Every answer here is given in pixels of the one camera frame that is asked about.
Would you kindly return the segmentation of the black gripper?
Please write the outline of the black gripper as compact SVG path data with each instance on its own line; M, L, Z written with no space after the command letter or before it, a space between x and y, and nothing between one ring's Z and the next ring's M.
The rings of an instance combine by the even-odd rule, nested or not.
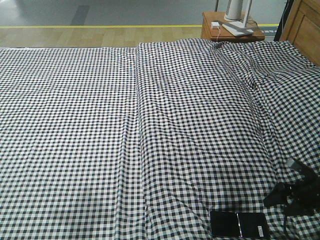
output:
M303 175L294 184L277 183L263 200L265 207L285 205L285 215L314 215L320 211L320 176L299 160L290 160L288 166Z

